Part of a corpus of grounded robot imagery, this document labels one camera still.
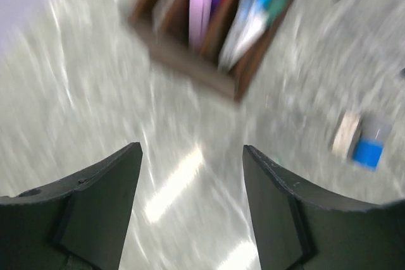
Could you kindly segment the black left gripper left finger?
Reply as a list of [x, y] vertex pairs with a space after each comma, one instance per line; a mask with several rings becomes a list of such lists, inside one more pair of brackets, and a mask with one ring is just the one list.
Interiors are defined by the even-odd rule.
[[141, 161], [134, 142], [60, 180], [1, 197], [1, 268], [118, 269]]

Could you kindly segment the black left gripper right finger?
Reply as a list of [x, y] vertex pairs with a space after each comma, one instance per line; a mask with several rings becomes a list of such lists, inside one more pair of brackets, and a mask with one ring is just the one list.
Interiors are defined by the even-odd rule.
[[326, 190], [243, 148], [262, 269], [403, 269], [404, 201], [371, 204]]

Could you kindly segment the blue tip long marker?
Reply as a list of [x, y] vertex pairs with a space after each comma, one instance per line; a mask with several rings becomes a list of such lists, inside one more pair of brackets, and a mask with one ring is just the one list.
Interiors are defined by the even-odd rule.
[[225, 39], [224, 45], [222, 47], [220, 57], [219, 57], [219, 69], [229, 70], [231, 65], [231, 59], [235, 51], [235, 45], [239, 39], [241, 32], [246, 24], [247, 16], [249, 10], [254, 4], [255, 0], [239, 0], [237, 12], [235, 14], [234, 21], [230, 30], [228, 32], [227, 38]]

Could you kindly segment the blue grey glue stick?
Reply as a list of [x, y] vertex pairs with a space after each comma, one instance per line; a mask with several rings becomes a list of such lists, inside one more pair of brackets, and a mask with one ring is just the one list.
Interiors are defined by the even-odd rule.
[[383, 116], [368, 115], [361, 122], [361, 133], [352, 160], [370, 171], [377, 169], [392, 122]]

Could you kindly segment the green cap white marker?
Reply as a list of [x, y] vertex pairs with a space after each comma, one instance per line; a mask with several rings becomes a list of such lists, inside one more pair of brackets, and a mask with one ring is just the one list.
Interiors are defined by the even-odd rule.
[[237, 21], [225, 39], [218, 69], [230, 71], [284, 10], [287, 1], [271, 0], [267, 7], [251, 8], [244, 20]]

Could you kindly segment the lilac pen case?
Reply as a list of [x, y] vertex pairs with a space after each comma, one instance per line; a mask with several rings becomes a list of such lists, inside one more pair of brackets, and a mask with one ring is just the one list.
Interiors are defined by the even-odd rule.
[[194, 51], [202, 46], [210, 12], [211, 0], [189, 0], [189, 46]]

